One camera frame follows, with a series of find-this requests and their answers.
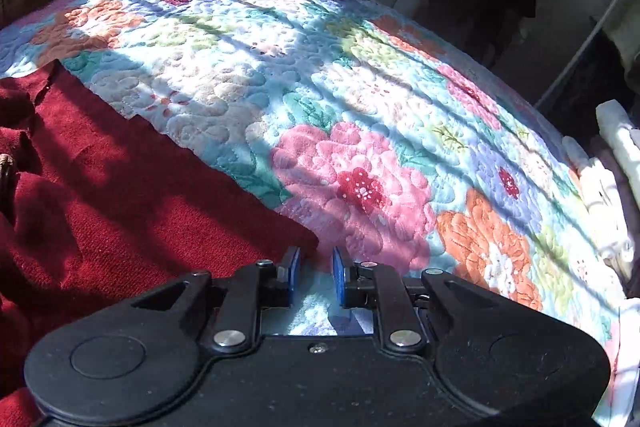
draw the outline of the metal rivet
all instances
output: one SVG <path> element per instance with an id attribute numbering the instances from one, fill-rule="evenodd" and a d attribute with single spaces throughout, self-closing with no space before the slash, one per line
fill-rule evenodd
<path id="1" fill-rule="evenodd" d="M 222 347 L 237 346 L 242 344 L 245 339 L 244 333 L 238 330 L 223 330 L 213 336 L 213 341 Z"/>
<path id="2" fill-rule="evenodd" d="M 389 340 L 399 347 L 415 346 L 422 340 L 420 334 L 412 330 L 398 330 L 389 335 Z"/>
<path id="3" fill-rule="evenodd" d="M 327 346 L 325 343 L 311 344 L 311 346 L 309 346 L 309 352 L 314 355 L 326 353 L 328 350 L 329 346 Z"/>

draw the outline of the white cloth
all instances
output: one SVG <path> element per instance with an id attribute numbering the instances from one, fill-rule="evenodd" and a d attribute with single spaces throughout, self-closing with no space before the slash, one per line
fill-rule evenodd
<path id="1" fill-rule="evenodd" d="M 628 282 L 634 259 L 634 242 L 626 228 L 625 214 L 613 172 L 597 158 L 589 158 L 578 142 L 568 136 L 562 145 L 580 177 L 582 199 L 591 220 L 591 235 L 602 259 L 620 279 Z"/>
<path id="2" fill-rule="evenodd" d="M 619 313 L 620 349 L 612 374 L 615 391 L 611 396 L 611 418 L 605 427 L 625 427 L 638 388 L 640 299 L 623 301 Z"/>
<path id="3" fill-rule="evenodd" d="M 636 203 L 640 206 L 640 149 L 631 139 L 633 124 L 625 109 L 616 101 L 601 103 L 596 108 L 600 136 L 604 138 L 626 174 Z"/>

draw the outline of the orange flower pattern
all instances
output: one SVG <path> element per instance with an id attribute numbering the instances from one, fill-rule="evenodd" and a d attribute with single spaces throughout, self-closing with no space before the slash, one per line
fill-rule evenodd
<path id="1" fill-rule="evenodd" d="M 447 253 L 458 261 L 455 274 L 541 311 L 540 294 L 528 277 L 531 257 L 527 239 L 503 222 L 474 188 L 466 193 L 466 209 L 468 214 L 448 210 L 436 219 Z"/>
<path id="2" fill-rule="evenodd" d="M 383 15 L 373 21 L 376 27 L 386 35 L 393 45 L 408 53 L 417 53 L 421 57 L 436 60 L 435 56 L 446 55 L 432 39 L 423 36 L 412 24 L 403 24 L 391 15 Z"/>
<path id="3" fill-rule="evenodd" d="M 118 48 L 122 30 L 135 28 L 143 20 L 140 15 L 124 11 L 119 0 L 100 0 L 93 7 L 69 7 L 31 38 L 31 44 L 46 44 L 36 64 L 41 67 L 56 58 L 75 57 L 84 50 Z"/>

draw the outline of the red blanket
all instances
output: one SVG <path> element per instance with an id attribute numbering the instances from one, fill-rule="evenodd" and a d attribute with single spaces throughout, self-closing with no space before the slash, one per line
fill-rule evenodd
<path id="1" fill-rule="evenodd" d="M 0 172 L 3 426 L 36 414 L 17 390 L 48 331 L 191 269 L 228 276 L 318 242 L 59 63 L 0 81 L 2 153 L 18 171 Z"/>

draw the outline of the floral quilt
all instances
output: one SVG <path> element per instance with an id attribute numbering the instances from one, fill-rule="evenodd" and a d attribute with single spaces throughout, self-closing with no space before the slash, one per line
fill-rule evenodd
<path id="1" fill-rule="evenodd" d="M 624 296 L 596 256 L 561 136 L 393 10 L 56 0 L 0 31 L 4 76 L 56 58 L 121 115 L 142 116 L 316 233 L 309 293 L 278 319 L 286 332 L 370 330 L 366 314 L 336 305 L 327 272 L 341 245 L 402 274 L 454 272 L 582 328 L 615 367 Z"/>

